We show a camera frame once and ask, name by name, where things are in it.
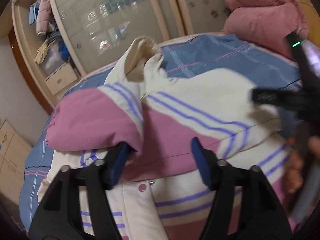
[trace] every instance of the pink comforter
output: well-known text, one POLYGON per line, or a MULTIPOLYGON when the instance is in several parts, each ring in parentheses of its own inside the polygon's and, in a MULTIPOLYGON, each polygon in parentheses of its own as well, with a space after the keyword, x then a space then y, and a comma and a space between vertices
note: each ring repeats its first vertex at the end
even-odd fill
POLYGON ((284 37, 296 31, 307 38, 308 26, 297 0, 225 0, 233 11, 223 32, 291 57, 284 37))

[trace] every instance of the pink and white jacket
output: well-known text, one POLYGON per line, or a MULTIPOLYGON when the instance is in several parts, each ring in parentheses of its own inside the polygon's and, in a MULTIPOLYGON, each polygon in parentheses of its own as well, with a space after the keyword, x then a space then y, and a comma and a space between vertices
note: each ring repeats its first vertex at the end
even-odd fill
MULTIPOLYGON (((283 198, 280 185, 290 149, 276 133, 276 110, 254 107, 247 98, 253 84, 233 71, 167 78, 162 60, 154 41, 137 38, 104 86, 79 90, 59 103, 47 130, 48 145, 59 151, 38 191, 39 201, 61 166, 90 165, 108 153, 106 147, 125 140, 136 155, 122 182, 106 192, 123 239, 197 240, 214 192, 196 169, 190 150, 194 136, 236 167, 259 165, 283 198)), ((240 199, 238 189, 230 233, 236 229, 240 199)), ((93 234, 85 188, 80 202, 84 229, 93 234)))

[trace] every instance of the white wall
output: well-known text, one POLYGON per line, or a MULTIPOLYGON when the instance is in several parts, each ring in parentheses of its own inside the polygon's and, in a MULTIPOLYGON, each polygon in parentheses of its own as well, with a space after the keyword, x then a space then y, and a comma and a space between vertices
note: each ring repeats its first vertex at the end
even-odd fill
POLYGON ((0 39, 0 120, 35 145, 48 118, 27 86, 14 59, 8 37, 0 39))

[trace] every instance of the wardrobe door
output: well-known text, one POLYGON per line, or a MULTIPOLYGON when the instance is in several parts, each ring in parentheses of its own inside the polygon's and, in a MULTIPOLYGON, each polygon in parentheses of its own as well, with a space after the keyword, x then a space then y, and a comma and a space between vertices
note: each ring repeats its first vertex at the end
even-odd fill
POLYGON ((178 0, 187 34, 219 32, 230 11, 224 0, 178 0))
POLYGON ((140 35, 151 36, 157 42, 171 38, 168 16, 164 17, 159 0, 50 1, 62 37, 82 75, 118 60, 140 35))

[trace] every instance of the blue stripe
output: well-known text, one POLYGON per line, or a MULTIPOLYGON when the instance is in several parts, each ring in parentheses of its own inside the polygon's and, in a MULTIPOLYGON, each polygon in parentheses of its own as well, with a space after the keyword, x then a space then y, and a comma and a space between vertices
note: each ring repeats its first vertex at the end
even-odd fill
MULTIPOLYGON (((280 152, 282 152, 282 150, 284 150, 286 144, 285 145, 282 145, 279 149, 277 149, 273 154, 271 154, 269 157, 272 156, 272 158, 274 158, 275 156, 277 156, 280 152)), ((265 165, 267 162, 271 161, 272 158, 266 158, 267 161, 262 161, 262 166, 265 165)), ((270 176, 271 174, 273 174, 278 168, 280 168, 286 161, 288 160, 288 156, 286 156, 284 159, 282 159, 279 163, 277 163, 275 166, 273 166, 272 168, 270 168, 270 170, 268 170, 266 173, 265 173, 265 176, 268 177, 270 176)), ((202 192, 199 192, 197 194, 194 194, 194 195, 189 195, 189 196, 186 196, 186 197, 183 197, 183 198, 180 198, 180 199, 176 199, 176 200, 171 200, 171 201, 163 201, 163 202, 158 202, 158 203, 155 203, 156 207, 163 207, 163 206, 170 206, 170 205, 176 205, 176 204, 180 204, 180 203, 183 203, 183 202, 186 202, 186 201, 190 201, 190 200, 195 200, 195 199, 198 199, 204 195, 207 195, 209 194, 211 191, 210 190, 205 190, 205 191, 202 191, 202 192)), ((235 195, 239 195, 240 193, 242 192, 242 189, 241 188, 238 188, 235 190, 235 195)), ((186 214, 191 214, 191 213, 194 213, 194 212, 198 212, 204 208, 201 208, 203 207, 204 205, 198 207, 198 208, 192 208, 192 209, 188 209, 186 211, 182 211, 182 212, 187 212, 186 214)), ((176 217, 176 216, 183 216, 182 215, 174 215, 172 216, 172 214, 180 214, 181 212, 175 212, 175 213, 169 213, 169 214, 162 214, 160 215, 160 218, 172 218, 172 217, 176 217)))
POLYGON ((235 140, 236 140, 236 135, 234 134, 230 138, 230 142, 229 142, 228 148, 227 148, 226 152, 223 154, 222 159, 226 159, 227 158, 227 156, 229 155, 230 151, 232 150, 232 145, 234 145, 235 140))
MULTIPOLYGON (((193 116, 190 116, 190 115, 187 115, 181 111, 179 111, 178 109, 174 108, 173 106, 170 106, 168 105, 167 103, 161 101, 160 99, 152 96, 152 95, 149 95, 148 98, 151 98, 153 99, 154 101, 156 101, 157 103, 163 105, 164 107, 170 109, 171 111, 173 111, 174 113, 186 118, 186 119, 190 119, 196 123, 198 123, 199 125, 201 125, 202 127, 208 129, 208 130, 214 130, 214 131, 219 131, 219 132, 223 132, 223 133, 226 133, 228 134, 229 136, 236 136, 235 133, 231 132, 230 130, 227 130, 227 129, 224 129, 224 128, 219 128, 219 127, 212 127, 212 126, 209 126, 207 124, 205 124, 204 122, 202 122, 201 120, 199 120, 198 118, 196 117, 193 117, 193 116)), ((231 140, 229 141, 229 147, 228 149, 226 150, 226 152, 224 153, 224 155, 228 155, 229 151, 232 149, 233 147, 233 144, 234 144, 234 139, 231 138, 231 140)))
MULTIPOLYGON (((91 223, 82 222, 82 225, 84 227, 92 228, 92 224, 91 223)), ((116 225, 117 225, 117 228, 125 228, 125 224, 116 224, 116 225)))
POLYGON ((85 168, 85 167, 88 167, 88 165, 85 164, 85 162, 84 162, 85 152, 86 152, 86 150, 84 150, 84 151, 82 152, 81 159, 80 159, 80 165, 83 166, 84 168, 85 168))
POLYGON ((278 164, 273 166, 269 171, 265 173, 265 176, 270 176, 272 173, 274 173, 278 168, 280 168, 283 164, 285 164, 288 160, 288 156, 286 156, 283 160, 281 160, 278 164))
POLYGON ((96 156, 97 151, 98 151, 98 149, 92 150, 92 152, 91 152, 90 158, 91 158, 93 161, 98 160, 98 158, 97 158, 97 156, 96 156))
POLYGON ((137 101, 137 98, 135 97, 135 95, 132 93, 132 91, 130 91, 127 87, 125 87, 124 85, 120 84, 120 83, 115 83, 116 86, 119 86, 121 88, 123 88, 125 91, 127 91, 131 98, 133 99, 133 102, 136 106, 136 108, 138 109, 138 111, 140 112, 141 116, 142 116, 142 108, 141 108, 141 105, 139 104, 139 102, 137 101))
POLYGON ((205 204, 203 204, 201 206, 198 206, 198 207, 195 207, 195 208, 191 208, 191 209, 187 209, 187 210, 184 210, 184 211, 174 212, 174 213, 169 213, 169 214, 162 214, 162 215, 159 215, 159 217, 160 217, 160 219, 181 217, 181 216, 185 216, 185 215, 189 215, 189 214, 201 211, 201 210, 206 209, 206 208, 210 208, 211 206, 212 206, 212 201, 210 201, 208 203, 205 203, 205 204))
POLYGON ((247 142, 248 142, 248 136, 249 136, 249 128, 250 128, 247 124, 245 124, 245 123, 243 123, 243 122, 238 122, 238 121, 226 122, 226 121, 223 121, 223 120, 221 120, 221 119, 219 119, 219 118, 217 118, 217 117, 215 117, 215 116, 213 116, 213 115, 210 115, 210 114, 208 114, 207 112, 204 112, 204 111, 202 111, 202 110, 200 110, 200 109, 198 109, 198 108, 196 108, 196 107, 194 107, 194 106, 192 106, 192 105, 189 105, 189 104, 187 104, 186 102, 183 102, 183 101, 181 101, 180 99, 178 99, 178 98, 176 98, 176 97, 174 97, 174 96, 172 96, 172 95, 169 95, 169 94, 167 94, 167 93, 165 93, 165 92, 163 92, 163 91, 157 92, 157 94, 160 94, 160 95, 162 95, 162 96, 164 96, 164 97, 166 97, 166 98, 168 98, 168 99, 170 99, 170 100, 172 100, 172 101, 174 101, 174 102, 176 102, 176 103, 184 106, 185 108, 188 108, 189 110, 192 110, 192 111, 194 111, 194 112, 196 112, 196 113, 202 114, 203 116, 205 116, 205 117, 207 117, 208 119, 213 120, 213 121, 215 121, 215 122, 217 122, 217 123, 221 123, 221 124, 234 124, 234 125, 237 125, 237 126, 239 126, 239 127, 241 127, 241 128, 244 128, 244 129, 245 129, 245 130, 244 130, 244 133, 245 133, 245 134, 244 134, 244 137, 243 137, 243 140, 242 140, 242 145, 241 145, 239 151, 242 150, 242 149, 245 147, 245 145, 247 144, 247 142))
POLYGON ((143 123, 143 120, 138 116, 138 113, 136 111, 136 109, 134 108, 132 102, 130 101, 130 99, 126 96, 126 94, 124 94, 121 90, 116 89, 115 87, 111 86, 111 85, 104 85, 105 87, 110 88, 111 90, 117 92, 119 95, 121 95, 128 103, 129 109, 130 111, 133 113, 133 115, 141 122, 143 123))
POLYGON ((82 225, 83 225, 84 227, 92 228, 92 224, 91 224, 91 223, 82 222, 82 225))
MULTIPOLYGON (((98 149, 95 149, 95 150, 92 150, 92 151, 91 151, 90 158, 91 158, 93 161, 98 160, 98 158, 97 158, 97 156, 96 156, 97 151, 98 151, 98 149)), ((85 163, 85 161, 84 161, 85 152, 86 152, 86 151, 83 151, 83 152, 82 152, 81 159, 80 159, 80 165, 81 165, 82 167, 84 167, 84 168, 85 168, 85 167, 88 167, 88 165, 87 165, 87 164, 85 163)))
POLYGON ((175 200, 169 200, 169 201, 163 201, 163 202, 157 202, 155 203, 156 207, 164 207, 164 206, 171 206, 171 205, 176 205, 176 204, 180 204, 180 203, 184 203, 186 201, 190 201, 190 200, 194 200, 200 197, 203 197, 205 195, 208 195, 209 193, 211 193, 212 191, 209 189, 206 189, 205 191, 199 192, 197 194, 194 195, 189 195, 183 198, 179 198, 179 199, 175 199, 175 200))
MULTIPOLYGON (((90 217, 90 213, 86 211, 81 211, 81 215, 90 217)), ((114 217, 122 217, 122 212, 112 212, 114 217)))
POLYGON ((174 97, 174 96, 172 96, 172 95, 169 95, 169 94, 167 94, 167 93, 165 93, 165 92, 162 92, 162 91, 161 91, 161 92, 157 92, 157 94, 161 94, 161 95, 163 95, 164 97, 169 98, 169 99, 171 99, 172 101, 175 101, 175 102, 181 104, 182 106, 184 106, 184 107, 186 107, 186 108, 188 108, 188 109, 190 109, 190 110, 192 110, 192 111, 194 111, 194 112, 197 112, 197 113, 199 113, 199 114, 202 114, 202 115, 204 115, 205 117, 207 117, 207 118, 209 118, 209 119, 211 119, 211 120, 214 120, 214 121, 217 122, 217 123, 221 123, 221 124, 234 124, 234 125, 240 126, 240 127, 242 127, 242 128, 245 128, 245 129, 249 129, 249 128, 250 128, 248 125, 246 125, 245 123, 242 123, 242 122, 238 122, 238 121, 226 122, 226 121, 223 121, 223 120, 221 120, 221 119, 218 119, 217 117, 215 117, 215 116, 213 116, 213 115, 210 115, 210 114, 208 114, 208 113, 206 113, 206 112, 204 112, 204 111, 202 111, 202 110, 200 110, 200 109, 198 109, 198 108, 195 108, 194 106, 189 105, 189 104, 181 101, 180 99, 178 99, 178 98, 176 98, 176 97, 174 97))
POLYGON ((276 157, 280 152, 282 152, 285 147, 287 146, 287 144, 282 145, 279 149, 277 149, 273 154, 271 154, 270 156, 268 156, 267 158, 265 158, 263 161, 261 161, 259 164, 257 164, 259 167, 265 165, 266 163, 268 163, 269 161, 271 161, 274 157, 276 157))

